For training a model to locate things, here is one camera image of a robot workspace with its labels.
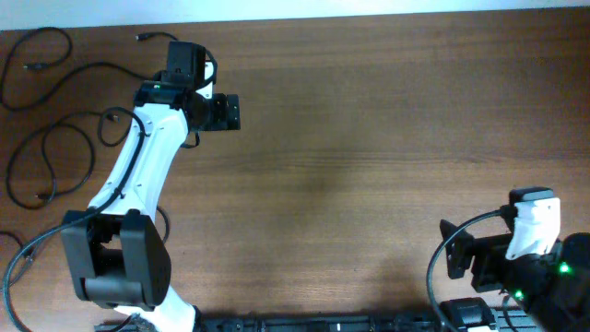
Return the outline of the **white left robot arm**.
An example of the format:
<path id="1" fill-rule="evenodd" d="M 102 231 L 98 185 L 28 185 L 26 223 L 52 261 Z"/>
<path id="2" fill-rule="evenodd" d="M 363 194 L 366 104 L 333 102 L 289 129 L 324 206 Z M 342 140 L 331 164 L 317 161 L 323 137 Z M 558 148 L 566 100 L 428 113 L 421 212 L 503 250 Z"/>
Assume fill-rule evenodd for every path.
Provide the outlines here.
<path id="1" fill-rule="evenodd" d="M 239 98 L 216 93 L 217 62 L 204 46 L 171 41 L 167 67 L 134 96 L 132 121 L 107 181 L 84 211 L 65 214 L 61 239 L 76 296 L 148 321 L 199 331 L 201 314 L 171 286 L 158 234 L 159 196 L 189 135 L 241 127 Z"/>

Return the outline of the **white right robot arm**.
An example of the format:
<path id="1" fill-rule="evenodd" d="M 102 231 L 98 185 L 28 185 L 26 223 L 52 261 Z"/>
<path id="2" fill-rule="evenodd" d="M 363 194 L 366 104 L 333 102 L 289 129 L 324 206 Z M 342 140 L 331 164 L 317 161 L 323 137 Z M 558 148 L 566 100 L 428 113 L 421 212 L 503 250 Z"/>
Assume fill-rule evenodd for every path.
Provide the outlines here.
<path id="1" fill-rule="evenodd" d="M 514 189 L 498 209 L 461 225 L 441 220 L 450 279 L 472 275 L 474 291 L 500 291 L 544 331 L 589 328 L 589 235 L 560 239 L 561 201 L 547 187 Z"/>

